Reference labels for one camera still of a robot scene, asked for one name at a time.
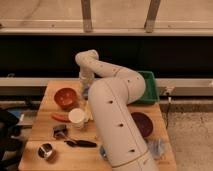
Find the wooden tabletop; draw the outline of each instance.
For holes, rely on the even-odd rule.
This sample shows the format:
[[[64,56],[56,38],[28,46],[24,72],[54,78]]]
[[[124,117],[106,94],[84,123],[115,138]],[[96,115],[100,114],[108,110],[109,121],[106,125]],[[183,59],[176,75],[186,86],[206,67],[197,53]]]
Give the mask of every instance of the wooden tabletop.
[[[19,170],[110,171],[111,167],[109,163],[103,160],[99,154],[101,141],[96,132],[94,121],[90,120],[84,130],[77,130],[70,123],[66,123],[66,125],[70,137],[96,142],[98,144],[97,148],[71,148],[63,141],[53,138],[53,126],[61,124],[61,122],[52,119],[51,114],[58,112],[66,115],[69,112],[60,109],[53,99],[56,91],[64,87],[70,87],[77,91],[79,107],[85,109],[86,101],[80,95],[81,85],[78,81],[50,81],[19,164]],[[166,152],[160,159],[156,160],[159,170],[176,171],[174,155],[159,105],[157,103],[154,105],[130,105],[129,110],[130,112],[146,113],[151,118],[154,130],[148,137],[149,140],[159,138],[164,140]],[[44,143],[50,143],[56,151],[56,155],[50,161],[45,161],[37,154],[38,148]]]

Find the green bin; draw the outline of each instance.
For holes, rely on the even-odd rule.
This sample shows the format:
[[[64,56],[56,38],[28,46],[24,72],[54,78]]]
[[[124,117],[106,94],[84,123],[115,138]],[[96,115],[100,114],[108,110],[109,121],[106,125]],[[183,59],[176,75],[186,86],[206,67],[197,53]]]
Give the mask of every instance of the green bin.
[[[138,71],[145,79],[146,90],[143,96],[134,102],[134,104],[154,104],[159,101],[158,89],[155,82],[155,76],[151,71]]]

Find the paper cup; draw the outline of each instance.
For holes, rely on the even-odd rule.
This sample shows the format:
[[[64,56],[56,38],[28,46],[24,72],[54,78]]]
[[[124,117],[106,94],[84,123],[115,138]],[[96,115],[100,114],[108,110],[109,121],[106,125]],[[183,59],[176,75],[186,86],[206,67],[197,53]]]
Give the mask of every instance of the paper cup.
[[[86,113],[81,108],[75,108],[69,112],[69,120],[77,129],[84,127],[84,123],[87,120]]]

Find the metal rail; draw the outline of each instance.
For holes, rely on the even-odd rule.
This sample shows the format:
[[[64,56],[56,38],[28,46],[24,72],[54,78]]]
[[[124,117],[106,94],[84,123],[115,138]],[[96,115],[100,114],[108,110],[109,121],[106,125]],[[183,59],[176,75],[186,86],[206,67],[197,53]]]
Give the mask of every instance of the metal rail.
[[[145,30],[147,33],[152,33],[155,27],[155,20],[158,14],[158,9],[161,0],[151,0],[149,5],[149,11],[145,22]]]
[[[84,32],[92,31],[90,0],[81,0]]]

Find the floor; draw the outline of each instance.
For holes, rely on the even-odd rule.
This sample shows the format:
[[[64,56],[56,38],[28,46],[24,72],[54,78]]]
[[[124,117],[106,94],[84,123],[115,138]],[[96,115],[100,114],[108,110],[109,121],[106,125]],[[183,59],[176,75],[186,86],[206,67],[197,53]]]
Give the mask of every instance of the floor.
[[[213,100],[172,99],[171,104],[167,100],[161,100],[160,107],[165,123],[168,120],[167,130],[176,158],[177,171],[211,171],[213,168],[213,137],[211,136],[213,135]],[[21,124],[27,129],[23,129],[18,138],[26,142],[31,130],[27,126],[32,124],[36,110],[25,109],[23,113],[25,119]],[[5,157],[12,155],[14,154],[7,153]],[[17,165],[8,170],[16,171]]]

